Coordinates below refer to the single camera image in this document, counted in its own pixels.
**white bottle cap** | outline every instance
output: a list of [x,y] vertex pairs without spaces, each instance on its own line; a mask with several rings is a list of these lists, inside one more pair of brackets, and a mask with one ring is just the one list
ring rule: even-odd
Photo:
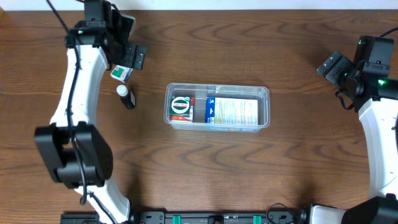
[[129,93],[129,90],[124,85],[119,85],[116,91],[119,96],[127,96],[127,94]]

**small bottle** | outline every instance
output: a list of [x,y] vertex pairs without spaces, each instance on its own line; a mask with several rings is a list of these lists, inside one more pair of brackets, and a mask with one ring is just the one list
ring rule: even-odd
[[126,106],[127,109],[133,109],[136,107],[136,97],[132,94],[131,91],[127,89],[124,85],[119,85],[116,89],[117,93],[120,96],[120,100]]

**green clamp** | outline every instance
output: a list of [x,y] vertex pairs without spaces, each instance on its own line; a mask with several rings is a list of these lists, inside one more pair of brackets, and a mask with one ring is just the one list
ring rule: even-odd
[[261,224],[261,216],[253,215],[253,224]]
[[173,216],[173,224],[181,224],[181,216],[180,215]]

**wood grain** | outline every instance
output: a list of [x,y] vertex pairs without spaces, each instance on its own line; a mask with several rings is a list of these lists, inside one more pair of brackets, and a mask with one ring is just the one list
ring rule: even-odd
[[[265,210],[282,202],[350,208],[367,199],[369,168],[358,114],[345,111],[315,69],[332,51],[353,58],[360,35],[396,26],[396,11],[126,11],[131,40],[148,48],[128,81],[125,110],[106,73],[98,129],[122,193],[139,208]],[[82,12],[60,12],[71,27]],[[51,181],[35,148],[67,69],[51,12],[8,12],[0,23],[0,223],[57,223],[81,208]],[[397,48],[391,77],[398,77]],[[176,131],[162,118],[169,83],[266,86],[271,125],[256,134]]]

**clear plastic container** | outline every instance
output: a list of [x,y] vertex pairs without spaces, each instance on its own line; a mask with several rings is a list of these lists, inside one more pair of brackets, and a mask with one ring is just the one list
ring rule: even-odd
[[[170,104],[172,101],[172,96],[195,97],[192,123],[178,123],[170,120]],[[206,113],[206,100],[208,97],[257,100],[258,125],[245,126],[236,124],[231,125],[204,123],[204,115]],[[270,123],[270,112],[269,91],[265,87],[171,83],[167,86],[166,89],[166,98],[164,103],[164,120],[174,129],[256,133],[262,128],[268,127]]]

